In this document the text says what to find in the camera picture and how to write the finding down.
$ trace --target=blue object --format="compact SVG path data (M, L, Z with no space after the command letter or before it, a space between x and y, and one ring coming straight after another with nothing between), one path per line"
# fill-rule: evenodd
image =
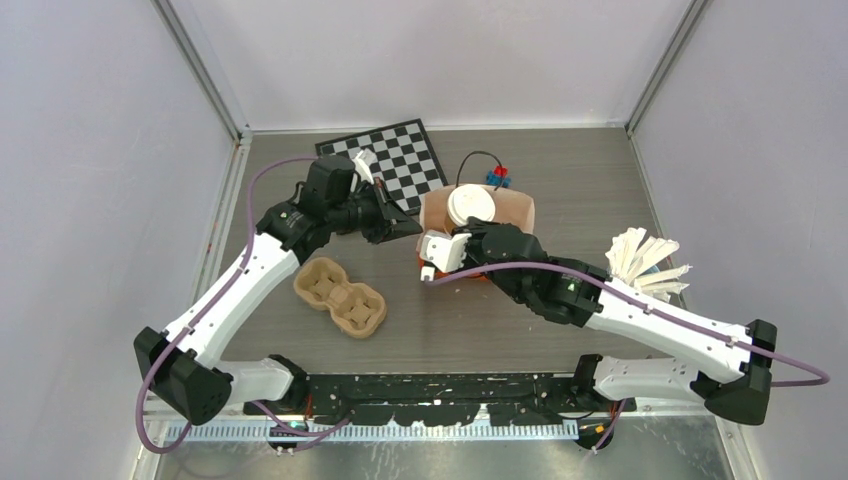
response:
M504 178L504 183L501 186L503 188L509 188L509 183L511 181L512 181L511 178L506 177L506 178ZM493 186L497 187L500 184L501 184L501 177L495 175L494 171L489 170L489 173L486 174L486 185L493 185Z

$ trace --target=black and white checkered board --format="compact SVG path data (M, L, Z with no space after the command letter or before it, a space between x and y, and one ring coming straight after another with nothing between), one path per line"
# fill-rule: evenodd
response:
M421 120L389 125L315 144L318 155L353 158L363 148L377 161L371 173L386 182L392 198L409 215L421 210L421 196L445 186L447 180Z

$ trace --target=checkered square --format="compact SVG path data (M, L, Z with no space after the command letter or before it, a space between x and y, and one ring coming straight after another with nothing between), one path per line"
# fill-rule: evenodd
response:
M409 215L421 210L421 196L447 184L445 173L421 120L389 125L315 145L319 155L353 158L363 148L373 151L375 177L386 182L389 195Z

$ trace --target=gray wooden tabletop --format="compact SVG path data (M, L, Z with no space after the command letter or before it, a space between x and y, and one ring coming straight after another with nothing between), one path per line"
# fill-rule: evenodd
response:
M244 183L267 163L314 155L314 144L338 134L257 136ZM453 181L462 158L488 150L509 168L511 188L536 202L535 234L548 253L606 268L611 239L627 227L656 225L623 129L437 131L430 138ZM493 167L469 160L463 182L483 183ZM256 218L291 196L308 164L266 175L254 199ZM239 194L224 254L229 265L244 247L246 188ZM380 292L388 316L373 336L342 333L327 312L312 310L284 281L233 338L226 360L286 356L314 373L572 371L586 353L644 358L657 352L617 335L556 325L514 304L491 284L461 280L426 287L418 280L415 238L369 245L359 235L335 237L315 253L344 267L351 281Z

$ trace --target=wall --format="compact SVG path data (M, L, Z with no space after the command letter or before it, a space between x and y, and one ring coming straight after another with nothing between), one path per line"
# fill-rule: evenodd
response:
M150 2L0 9L0 471L128 478L132 340L187 306L232 143Z
M178 3L251 127L276 130L623 123L689 2Z
M636 136L660 222L694 265L690 307L774 322L780 351L833 375L774 391L746 431L768 479L848 467L846 15L841 1L716 0Z

